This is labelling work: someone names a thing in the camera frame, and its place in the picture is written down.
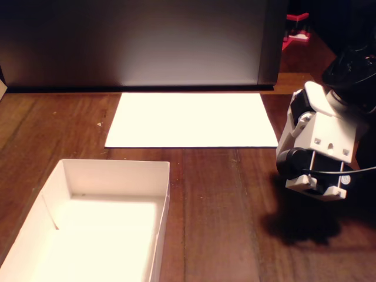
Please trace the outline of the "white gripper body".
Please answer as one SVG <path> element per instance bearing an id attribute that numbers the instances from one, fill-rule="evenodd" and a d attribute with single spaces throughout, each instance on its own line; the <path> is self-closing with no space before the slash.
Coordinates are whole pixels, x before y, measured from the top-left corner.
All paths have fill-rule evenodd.
<path id="1" fill-rule="evenodd" d="M 352 161 L 361 122 L 350 115 L 350 104 L 333 90 L 327 92 L 316 82 L 306 82 L 294 92 L 289 113 L 293 114 L 295 125 L 303 113 L 315 113 L 312 133 L 315 152 L 344 163 Z"/>

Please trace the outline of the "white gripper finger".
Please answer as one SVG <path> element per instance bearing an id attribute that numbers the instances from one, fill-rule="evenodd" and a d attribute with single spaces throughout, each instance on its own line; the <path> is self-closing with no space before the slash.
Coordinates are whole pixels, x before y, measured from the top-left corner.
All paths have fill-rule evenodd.
<path id="1" fill-rule="evenodd" d="M 295 125 L 293 114 L 287 114 L 287 121 L 278 142 L 276 156 L 295 147 L 316 151 L 312 137 L 314 117 L 315 113 L 303 113 Z"/>

